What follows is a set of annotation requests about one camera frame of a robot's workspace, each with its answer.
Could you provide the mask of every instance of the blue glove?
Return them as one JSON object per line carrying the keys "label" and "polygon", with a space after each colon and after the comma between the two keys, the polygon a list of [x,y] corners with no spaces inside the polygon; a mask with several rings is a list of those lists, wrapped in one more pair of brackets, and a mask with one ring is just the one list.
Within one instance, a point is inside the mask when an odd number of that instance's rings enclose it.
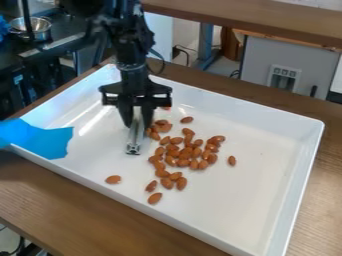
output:
{"label": "blue glove", "polygon": [[72,138],[73,127],[41,129],[29,125],[21,119],[0,122],[0,149],[13,143],[49,160],[63,158],[68,142]]}
{"label": "blue glove", "polygon": [[4,17],[0,15],[0,42],[4,39],[4,36],[8,34],[10,25],[5,21]]}

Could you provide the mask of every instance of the pile of almonds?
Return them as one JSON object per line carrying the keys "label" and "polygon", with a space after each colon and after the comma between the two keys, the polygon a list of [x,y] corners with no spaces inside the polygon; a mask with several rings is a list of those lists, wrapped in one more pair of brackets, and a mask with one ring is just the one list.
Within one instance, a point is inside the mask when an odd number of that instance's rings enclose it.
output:
{"label": "pile of almonds", "polygon": [[[185,117],[180,120],[182,124],[191,123],[193,117]],[[150,128],[146,129],[146,135],[151,139],[159,141],[160,146],[155,150],[154,155],[148,161],[154,166],[155,175],[160,178],[160,184],[166,189],[174,186],[183,190],[187,185],[187,179],[182,172],[169,173],[166,166],[185,168],[193,171],[205,170],[209,165],[217,161],[217,154],[225,137],[217,135],[211,137],[204,143],[202,139],[194,139],[195,132],[189,128],[183,128],[183,137],[165,136],[161,139],[159,133],[165,133],[172,129],[172,124],[167,120],[158,120]],[[228,163],[234,166],[236,159],[233,156],[228,158]],[[157,180],[151,181],[146,191],[152,193],[158,185]],[[162,193],[154,193],[148,198],[149,204],[156,204],[162,198]]]}

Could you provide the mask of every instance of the gray machine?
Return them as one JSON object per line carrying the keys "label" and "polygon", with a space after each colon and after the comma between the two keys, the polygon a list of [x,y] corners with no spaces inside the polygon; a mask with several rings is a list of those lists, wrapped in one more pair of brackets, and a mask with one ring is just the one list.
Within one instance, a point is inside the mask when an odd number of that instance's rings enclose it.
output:
{"label": "gray machine", "polygon": [[241,79],[325,100],[339,58],[327,49],[249,36]]}

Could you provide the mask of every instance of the wooden table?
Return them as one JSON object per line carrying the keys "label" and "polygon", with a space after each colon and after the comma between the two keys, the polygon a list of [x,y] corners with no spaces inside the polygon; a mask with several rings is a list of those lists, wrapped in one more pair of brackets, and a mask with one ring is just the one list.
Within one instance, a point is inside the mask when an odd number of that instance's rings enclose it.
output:
{"label": "wooden table", "polygon": [[273,0],[142,0],[149,12],[341,48],[339,0],[319,1],[338,11]]}
{"label": "wooden table", "polygon": [[[287,255],[342,255],[342,106],[172,64],[167,65],[161,76],[324,121],[326,130]],[[54,255],[226,255],[8,152],[0,152],[0,223]]]}

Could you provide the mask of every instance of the white tray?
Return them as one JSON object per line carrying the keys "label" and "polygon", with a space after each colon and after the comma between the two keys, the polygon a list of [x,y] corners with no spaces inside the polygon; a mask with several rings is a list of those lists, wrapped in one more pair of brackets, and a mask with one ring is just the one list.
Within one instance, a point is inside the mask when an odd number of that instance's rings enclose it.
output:
{"label": "white tray", "polygon": [[[100,103],[97,88],[119,79],[115,67],[107,65],[22,117],[40,128],[74,126],[65,158],[49,161],[15,145],[12,149],[232,255],[284,255],[324,124],[152,77],[174,89],[172,110],[156,111],[157,119],[174,124],[170,135],[180,135],[185,126],[179,120],[190,115],[195,121],[186,126],[197,137],[222,134],[227,140],[214,166],[204,172],[182,169],[186,189],[159,186],[163,198],[150,206],[144,189],[155,176],[147,158],[157,142],[146,139],[142,155],[126,155],[127,129],[116,108]],[[226,163],[229,155],[237,158],[234,168]],[[104,182],[115,174],[121,184]]]}

